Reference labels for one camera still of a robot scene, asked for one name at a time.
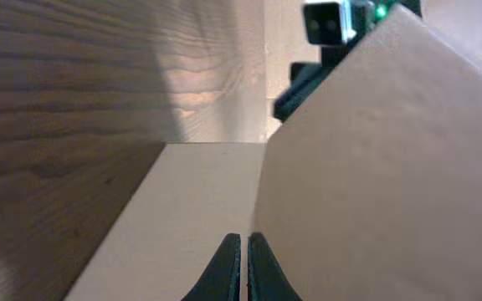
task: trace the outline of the beige surface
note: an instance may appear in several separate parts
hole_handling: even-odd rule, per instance
[[[246,248],[264,145],[168,145],[67,300],[180,300],[223,237]]]
[[[305,300],[482,300],[482,75],[395,12],[267,146],[263,231]]]
[[[482,1],[423,0],[422,5],[426,24],[482,62]]]
[[[319,48],[308,44],[300,6],[304,0],[264,0],[267,98],[290,85],[290,63],[318,61]]]

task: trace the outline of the wooden wall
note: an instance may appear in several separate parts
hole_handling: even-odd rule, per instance
[[[263,4],[0,0],[0,299],[59,299],[161,151],[259,141]]]

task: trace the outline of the green led light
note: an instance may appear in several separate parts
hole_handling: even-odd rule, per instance
[[[377,18],[382,19],[388,15],[388,8],[384,4],[377,5],[377,9],[375,10],[375,15]]]

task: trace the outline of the wooden surface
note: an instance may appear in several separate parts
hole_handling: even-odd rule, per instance
[[[8,147],[13,157],[0,156],[0,300],[61,299],[162,145],[76,135]]]
[[[257,144],[167,145],[67,300],[180,300],[229,232],[243,238],[246,300],[263,157]]]
[[[257,0],[0,0],[0,141],[260,141],[263,16]]]
[[[304,300],[482,299],[482,73],[397,10],[271,137],[254,229]]]
[[[261,140],[259,1],[0,0],[0,299],[64,296],[157,141]]]

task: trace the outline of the black plastic part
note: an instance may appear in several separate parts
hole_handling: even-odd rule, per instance
[[[341,45],[343,43],[340,6],[339,3],[319,3],[303,7],[308,42],[315,45]]]
[[[321,47],[321,64],[325,68],[334,69],[356,46],[357,40],[340,47]]]
[[[241,237],[228,234],[183,301],[239,301]]]
[[[249,239],[249,301],[299,301],[262,233]]]
[[[308,66],[320,66],[318,63],[309,63],[309,62],[293,62],[290,66],[290,82],[293,83],[297,77],[299,76],[300,72],[304,67]]]
[[[298,66],[302,68],[295,75],[291,87],[274,102],[273,117],[282,122],[285,122],[302,105],[331,72],[331,69],[323,68],[320,64],[299,64]]]

